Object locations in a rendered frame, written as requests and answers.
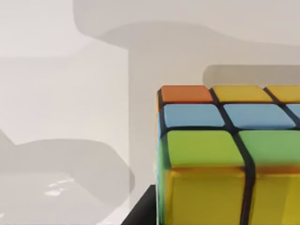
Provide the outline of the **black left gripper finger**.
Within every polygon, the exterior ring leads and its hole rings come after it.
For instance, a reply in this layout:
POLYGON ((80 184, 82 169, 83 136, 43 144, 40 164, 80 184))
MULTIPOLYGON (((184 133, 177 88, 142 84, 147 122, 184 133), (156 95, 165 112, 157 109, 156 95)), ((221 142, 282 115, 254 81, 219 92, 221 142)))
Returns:
POLYGON ((157 225, 156 186, 150 185, 122 225, 157 225))

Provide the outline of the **multicoloured puzzle cube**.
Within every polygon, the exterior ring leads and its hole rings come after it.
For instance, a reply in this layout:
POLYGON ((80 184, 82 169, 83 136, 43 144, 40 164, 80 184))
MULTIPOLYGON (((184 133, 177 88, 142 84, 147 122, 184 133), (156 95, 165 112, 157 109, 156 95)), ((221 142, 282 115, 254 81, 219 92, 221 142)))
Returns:
POLYGON ((157 225, 300 225, 300 85, 157 91, 157 225))

